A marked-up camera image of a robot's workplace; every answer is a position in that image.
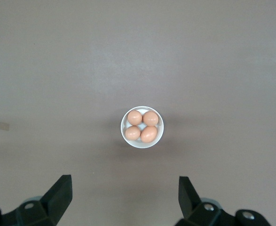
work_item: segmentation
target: bowl of eggs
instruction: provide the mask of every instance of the bowl of eggs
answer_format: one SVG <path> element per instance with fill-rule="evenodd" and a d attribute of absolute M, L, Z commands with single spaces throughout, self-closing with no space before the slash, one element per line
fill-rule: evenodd
<path fill-rule="evenodd" d="M 121 121 L 121 134 L 133 147 L 154 146 L 162 137 L 164 124 L 161 115 L 151 107 L 130 109 Z"/>

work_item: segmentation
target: brown egg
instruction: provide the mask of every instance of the brown egg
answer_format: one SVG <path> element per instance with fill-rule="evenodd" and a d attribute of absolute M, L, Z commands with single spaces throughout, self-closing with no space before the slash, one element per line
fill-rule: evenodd
<path fill-rule="evenodd" d="M 152 142 L 158 134 L 158 130 L 155 126 L 147 126 L 141 133 L 141 141 L 143 143 Z"/>
<path fill-rule="evenodd" d="M 128 140 L 136 140 L 139 138 L 141 131 L 137 126 L 128 127 L 125 131 L 125 137 Z"/>
<path fill-rule="evenodd" d="M 127 120 L 133 126 L 137 126 L 142 122 L 142 115 L 139 111 L 131 111 L 127 116 Z"/>
<path fill-rule="evenodd" d="M 155 126 L 158 123 L 158 116 L 156 113 L 149 111 L 143 115 L 143 122 L 147 126 Z"/>

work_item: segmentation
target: white bowl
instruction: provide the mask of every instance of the white bowl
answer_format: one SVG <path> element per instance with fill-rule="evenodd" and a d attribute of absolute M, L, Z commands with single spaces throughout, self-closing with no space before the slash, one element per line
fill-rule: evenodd
<path fill-rule="evenodd" d="M 148 111 L 153 111 L 155 112 L 157 115 L 158 115 L 158 123 L 155 127 L 157 127 L 157 130 L 158 130 L 158 134 L 156 136 L 156 138 L 150 142 L 150 143 L 143 143 L 141 141 L 141 138 L 139 137 L 137 140 L 128 140 L 126 137 L 125 137 L 125 131 L 128 127 L 131 127 L 132 125 L 128 122 L 127 120 L 127 115 L 128 113 L 130 113 L 131 111 L 133 110 L 136 110 L 136 111 L 139 111 L 141 113 L 141 115 L 144 115 L 146 112 Z M 139 127 L 139 129 L 141 131 L 143 131 L 143 129 L 146 127 L 145 123 L 142 122 L 140 125 L 138 125 L 137 127 Z M 164 124 L 163 124 L 163 120 L 162 120 L 162 117 L 161 115 L 153 108 L 151 107 L 146 107 L 146 106 L 139 106 L 139 107 L 134 107 L 132 109 L 130 109 L 124 116 L 123 116 L 123 119 L 121 121 L 121 133 L 122 133 L 122 136 L 124 138 L 124 140 L 129 143 L 131 146 L 133 147 L 137 147 L 137 148 L 147 148 L 147 147 L 151 147 L 151 146 L 154 146 L 162 137 L 163 135 L 163 131 L 164 131 Z"/>

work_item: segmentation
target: gray table surface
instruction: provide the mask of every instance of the gray table surface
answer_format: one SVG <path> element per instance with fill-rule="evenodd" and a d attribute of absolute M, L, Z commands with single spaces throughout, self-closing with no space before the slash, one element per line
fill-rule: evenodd
<path fill-rule="evenodd" d="M 139 105 L 165 122 L 144 150 Z M 182 175 L 276 226 L 276 1 L 0 1 L 1 122 L 4 213 L 71 174 L 60 226 L 171 226 Z"/>

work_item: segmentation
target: screw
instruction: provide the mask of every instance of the screw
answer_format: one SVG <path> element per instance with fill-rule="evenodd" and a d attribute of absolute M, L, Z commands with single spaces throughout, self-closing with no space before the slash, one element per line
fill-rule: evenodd
<path fill-rule="evenodd" d="M 249 220 L 254 220 L 255 219 L 255 216 L 252 214 L 252 213 L 250 213 L 250 212 L 243 212 L 242 213 L 243 214 L 243 216 L 246 218 L 246 219 L 249 219 Z"/>
<path fill-rule="evenodd" d="M 25 205 L 25 210 L 27 210 L 27 209 L 31 209 L 32 207 L 34 206 L 34 204 L 33 203 L 28 203 L 27 205 Z"/>
<path fill-rule="evenodd" d="M 207 211 L 213 211 L 214 210 L 214 207 L 211 204 L 208 204 L 208 203 L 205 204 L 204 207 Z"/>

